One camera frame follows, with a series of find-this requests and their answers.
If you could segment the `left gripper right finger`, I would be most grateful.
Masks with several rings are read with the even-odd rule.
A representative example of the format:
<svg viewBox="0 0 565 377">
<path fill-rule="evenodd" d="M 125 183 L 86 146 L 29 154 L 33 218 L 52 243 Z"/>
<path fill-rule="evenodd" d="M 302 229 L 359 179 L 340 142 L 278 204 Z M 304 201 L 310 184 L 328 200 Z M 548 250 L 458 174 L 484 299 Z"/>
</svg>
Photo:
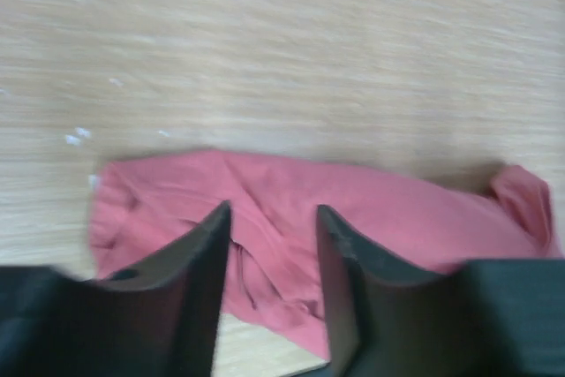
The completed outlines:
<svg viewBox="0 0 565 377">
<path fill-rule="evenodd" d="M 411 265 L 317 211 L 334 376 L 561 376 L 562 260 L 470 260 L 446 274 Z"/>
</svg>

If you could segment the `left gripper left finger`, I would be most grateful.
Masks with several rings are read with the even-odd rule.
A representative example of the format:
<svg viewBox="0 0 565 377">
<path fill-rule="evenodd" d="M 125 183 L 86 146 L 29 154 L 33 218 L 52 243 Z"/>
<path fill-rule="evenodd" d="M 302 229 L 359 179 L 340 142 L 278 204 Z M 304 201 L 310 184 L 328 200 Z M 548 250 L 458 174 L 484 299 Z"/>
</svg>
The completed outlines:
<svg viewBox="0 0 565 377">
<path fill-rule="evenodd" d="M 208 376 L 230 225 L 223 202 L 184 236 L 102 280 L 2 267 L 2 375 Z"/>
</svg>

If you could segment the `pink t shirt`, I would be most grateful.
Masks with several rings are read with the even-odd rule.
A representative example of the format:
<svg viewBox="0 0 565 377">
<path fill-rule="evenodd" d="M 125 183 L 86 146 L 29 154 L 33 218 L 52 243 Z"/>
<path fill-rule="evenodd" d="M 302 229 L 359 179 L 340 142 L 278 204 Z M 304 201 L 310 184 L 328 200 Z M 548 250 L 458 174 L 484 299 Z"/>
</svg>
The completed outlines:
<svg viewBox="0 0 565 377">
<path fill-rule="evenodd" d="M 105 277 L 227 200 L 223 309 L 328 358 L 317 207 L 333 207 L 374 242 L 433 271 L 474 258 L 561 256 L 544 180 L 508 166 L 490 187 L 477 195 L 372 168 L 219 150 L 112 162 L 95 185 L 89 242 Z"/>
</svg>

